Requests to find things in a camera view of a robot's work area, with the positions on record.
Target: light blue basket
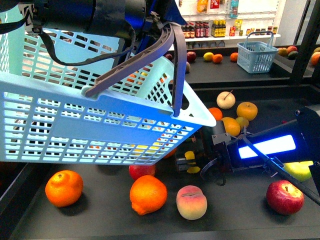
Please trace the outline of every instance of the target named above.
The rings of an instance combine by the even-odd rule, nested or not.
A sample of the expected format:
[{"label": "light blue basket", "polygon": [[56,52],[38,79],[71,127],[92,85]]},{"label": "light blue basket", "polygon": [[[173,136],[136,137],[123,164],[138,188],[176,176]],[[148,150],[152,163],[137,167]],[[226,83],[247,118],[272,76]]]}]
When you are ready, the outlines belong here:
[{"label": "light blue basket", "polygon": [[[47,31],[64,62],[118,49],[112,37]],[[187,82],[188,107],[173,117],[174,66],[165,57],[87,98],[82,91],[110,70],[113,60],[62,66],[51,60],[40,38],[23,34],[22,39],[17,49],[1,45],[7,53],[7,67],[0,72],[1,161],[151,165],[201,126],[216,124]],[[16,56],[20,48],[22,56]],[[13,74],[10,59],[20,57],[21,74]]]},{"label": "light blue basket", "polygon": [[259,33],[270,33],[271,38],[268,43],[261,41],[248,42],[248,38],[252,34],[258,32],[251,32],[245,42],[239,42],[237,64],[246,70],[249,74],[268,73],[271,69],[272,63],[278,49],[272,46],[274,34],[271,31],[262,31]]}]

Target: blue light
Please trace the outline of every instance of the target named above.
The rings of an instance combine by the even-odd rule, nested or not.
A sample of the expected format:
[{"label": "blue light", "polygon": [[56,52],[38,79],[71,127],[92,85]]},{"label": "blue light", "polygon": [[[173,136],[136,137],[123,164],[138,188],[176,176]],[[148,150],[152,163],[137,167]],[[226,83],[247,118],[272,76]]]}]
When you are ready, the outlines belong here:
[{"label": "blue light", "polygon": [[[285,151],[295,150],[296,144],[291,135],[277,137],[268,141],[253,144],[265,155],[276,154]],[[258,155],[248,146],[240,147],[239,154],[242,159],[257,157]]]}]

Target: white wall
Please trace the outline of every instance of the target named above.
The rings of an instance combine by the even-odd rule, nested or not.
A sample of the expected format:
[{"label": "white wall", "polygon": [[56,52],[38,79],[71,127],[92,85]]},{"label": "white wall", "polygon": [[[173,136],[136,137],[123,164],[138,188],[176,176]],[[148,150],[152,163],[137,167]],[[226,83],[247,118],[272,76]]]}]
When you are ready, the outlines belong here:
[{"label": "white wall", "polygon": [[286,46],[294,43],[306,2],[307,0],[286,0],[278,29],[281,37],[276,39],[276,46]]}]

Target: green fruit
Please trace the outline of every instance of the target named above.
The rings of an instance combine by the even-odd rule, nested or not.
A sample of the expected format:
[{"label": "green fruit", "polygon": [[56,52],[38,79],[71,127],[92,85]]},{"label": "green fruit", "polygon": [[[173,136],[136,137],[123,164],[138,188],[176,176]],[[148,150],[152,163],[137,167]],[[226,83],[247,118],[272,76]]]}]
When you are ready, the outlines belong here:
[{"label": "green fruit", "polygon": [[298,57],[298,52],[297,51],[292,51],[292,52],[290,52],[289,54],[288,54],[288,59],[290,59],[290,60],[294,60],[294,59],[296,59],[297,57]]},{"label": "green fruit", "polygon": [[313,50],[313,53],[316,53],[316,52],[320,52],[320,47],[317,47],[315,50]]},{"label": "green fruit", "polygon": [[283,164],[283,170],[292,175],[300,182],[311,178],[309,166],[314,164],[313,161],[288,162]]}]

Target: tangerine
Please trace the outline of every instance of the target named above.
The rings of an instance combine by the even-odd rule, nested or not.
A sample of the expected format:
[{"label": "tangerine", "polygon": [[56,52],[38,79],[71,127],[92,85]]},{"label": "tangerine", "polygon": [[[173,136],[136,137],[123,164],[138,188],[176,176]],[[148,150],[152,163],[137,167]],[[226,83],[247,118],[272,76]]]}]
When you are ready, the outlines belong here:
[{"label": "tangerine", "polygon": [[221,119],[224,124],[225,132],[231,134],[232,136],[238,136],[241,131],[239,123],[232,117],[226,116]]},{"label": "tangerine", "polygon": [[212,116],[214,116],[214,119],[216,121],[220,121],[223,118],[223,113],[219,108],[210,107],[208,110],[212,114]]},{"label": "tangerine", "polygon": [[167,197],[167,187],[151,175],[139,177],[130,189],[131,207],[141,216],[159,210]]},{"label": "tangerine", "polygon": [[212,61],[213,61],[215,64],[221,63],[222,59],[224,59],[224,57],[223,57],[221,54],[215,54],[215,55],[213,55],[213,57],[212,57]]},{"label": "tangerine", "polygon": [[62,208],[78,201],[83,188],[83,179],[77,172],[62,170],[49,179],[45,186],[45,194],[50,203]]},{"label": "tangerine", "polygon": [[174,148],[172,151],[170,151],[167,155],[165,155],[164,157],[163,157],[163,159],[168,159],[168,158],[170,158],[171,156],[173,156],[175,153],[176,153],[176,151],[177,151],[177,148]]},{"label": "tangerine", "polygon": [[230,55],[230,61],[235,62],[235,63],[238,61],[238,53],[237,52],[234,52]]}]

